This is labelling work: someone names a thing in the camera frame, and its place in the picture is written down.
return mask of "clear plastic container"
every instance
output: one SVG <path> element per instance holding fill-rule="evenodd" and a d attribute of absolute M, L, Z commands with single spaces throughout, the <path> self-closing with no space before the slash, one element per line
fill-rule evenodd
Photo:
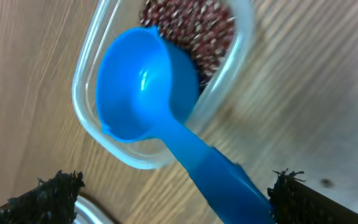
<path fill-rule="evenodd" d="M 236 33 L 226 60 L 201 94 L 186 126 L 201 134 L 229 93 L 250 49 L 254 20 L 247 0 L 226 0 L 236 17 Z M 117 142 L 101 132 L 95 108 L 95 84 L 106 49 L 124 31 L 139 26 L 143 0 L 100 0 L 89 25 L 75 70 L 72 97 L 75 112 L 87 132 L 111 154 L 138 169 L 156 169 L 174 160 L 158 139 L 132 144 Z"/>

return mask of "red bean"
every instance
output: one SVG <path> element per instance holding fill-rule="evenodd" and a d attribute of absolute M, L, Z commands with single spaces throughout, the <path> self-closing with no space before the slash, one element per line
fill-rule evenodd
<path fill-rule="evenodd" d="M 230 8 L 219 0 L 145 0 L 139 14 L 144 27 L 188 51 L 203 89 L 218 70 L 234 37 Z"/>

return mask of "brown wood grain tabletop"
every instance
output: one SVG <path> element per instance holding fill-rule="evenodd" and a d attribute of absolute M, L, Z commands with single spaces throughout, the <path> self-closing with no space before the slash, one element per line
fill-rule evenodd
<path fill-rule="evenodd" d="M 254 46 L 201 137 L 265 195 L 272 170 L 303 170 L 307 186 L 358 213 L 358 1 L 251 3 Z M 71 82 L 96 5 L 0 0 L 0 205 L 77 170 L 83 193 L 122 223 L 220 223 L 177 162 L 129 167 L 79 123 Z"/>

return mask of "blue handle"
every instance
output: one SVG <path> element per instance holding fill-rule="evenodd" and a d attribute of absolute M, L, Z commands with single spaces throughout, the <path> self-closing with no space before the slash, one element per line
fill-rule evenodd
<path fill-rule="evenodd" d="M 187 170 L 224 223 L 273 223 L 268 200 L 241 166 L 206 145 L 174 118 L 161 122 L 156 136 Z"/>

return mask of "blue scoop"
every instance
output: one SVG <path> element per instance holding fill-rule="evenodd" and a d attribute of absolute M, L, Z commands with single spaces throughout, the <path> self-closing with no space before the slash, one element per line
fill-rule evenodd
<path fill-rule="evenodd" d="M 195 66 L 153 28 L 134 28 L 108 48 L 96 83 L 104 133 L 121 142 L 159 138 L 224 223 L 273 223 L 267 199 L 239 165 L 183 123 L 198 99 Z"/>

